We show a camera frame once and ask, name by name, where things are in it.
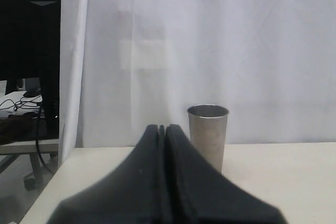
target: curtain fold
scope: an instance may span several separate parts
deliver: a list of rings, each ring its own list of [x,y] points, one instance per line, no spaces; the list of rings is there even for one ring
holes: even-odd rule
[[[335,140],[335,0],[78,3],[71,16],[62,0],[63,159],[76,140],[134,145],[151,123],[188,132],[198,103],[230,110],[228,143]]]

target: computer monitor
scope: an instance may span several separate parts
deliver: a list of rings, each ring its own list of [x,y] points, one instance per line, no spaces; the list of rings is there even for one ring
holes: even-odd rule
[[[0,80],[38,77],[46,126],[58,136],[60,0],[0,0]]]

